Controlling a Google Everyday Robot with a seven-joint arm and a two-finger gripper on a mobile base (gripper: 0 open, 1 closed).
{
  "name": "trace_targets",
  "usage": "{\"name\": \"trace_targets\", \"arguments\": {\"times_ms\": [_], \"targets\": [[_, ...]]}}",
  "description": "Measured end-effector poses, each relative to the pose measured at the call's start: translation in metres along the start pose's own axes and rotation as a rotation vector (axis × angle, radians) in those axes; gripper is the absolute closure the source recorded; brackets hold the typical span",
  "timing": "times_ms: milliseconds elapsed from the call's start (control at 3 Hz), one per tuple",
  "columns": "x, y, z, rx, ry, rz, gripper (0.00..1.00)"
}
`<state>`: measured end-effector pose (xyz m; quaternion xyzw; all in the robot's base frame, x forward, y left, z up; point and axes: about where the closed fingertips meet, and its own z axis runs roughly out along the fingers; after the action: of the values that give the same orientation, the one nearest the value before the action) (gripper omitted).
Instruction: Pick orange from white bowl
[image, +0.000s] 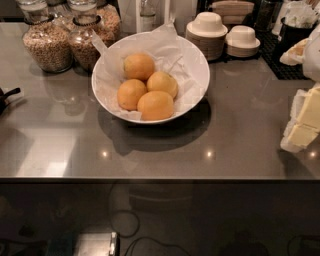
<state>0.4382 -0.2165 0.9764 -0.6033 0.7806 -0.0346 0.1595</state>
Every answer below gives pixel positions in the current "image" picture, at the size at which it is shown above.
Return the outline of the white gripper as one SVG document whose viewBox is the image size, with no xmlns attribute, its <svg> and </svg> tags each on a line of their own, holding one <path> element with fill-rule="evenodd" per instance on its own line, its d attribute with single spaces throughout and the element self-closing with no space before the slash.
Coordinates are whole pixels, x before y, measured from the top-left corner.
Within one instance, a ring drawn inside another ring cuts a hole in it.
<svg viewBox="0 0 320 256">
<path fill-rule="evenodd" d="M 302 64 L 303 74 L 320 82 L 320 25 L 282 54 L 280 62 L 288 66 Z M 280 147 L 292 153 L 306 149 L 320 134 L 320 87 L 308 91 L 299 89 L 293 98 L 290 120 Z"/>
</svg>

